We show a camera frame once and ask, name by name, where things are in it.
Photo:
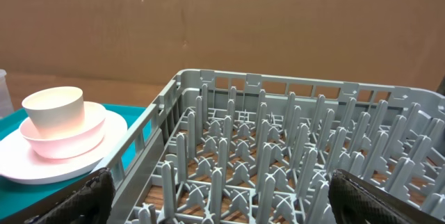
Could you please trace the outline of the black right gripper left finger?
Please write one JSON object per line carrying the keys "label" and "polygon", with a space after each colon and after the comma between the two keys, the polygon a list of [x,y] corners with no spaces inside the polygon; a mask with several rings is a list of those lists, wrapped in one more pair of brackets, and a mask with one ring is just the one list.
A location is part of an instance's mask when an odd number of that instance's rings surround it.
{"label": "black right gripper left finger", "polygon": [[100,168],[33,205],[1,219],[2,223],[106,223],[115,186],[110,168]]}

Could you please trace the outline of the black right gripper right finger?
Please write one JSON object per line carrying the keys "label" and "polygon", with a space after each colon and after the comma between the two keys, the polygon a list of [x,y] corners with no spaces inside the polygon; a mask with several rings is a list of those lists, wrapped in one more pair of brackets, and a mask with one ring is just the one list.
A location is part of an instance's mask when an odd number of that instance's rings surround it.
{"label": "black right gripper right finger", "polygon": [[332,174],[328,198],[337,224],[443,222],[342,169]]}

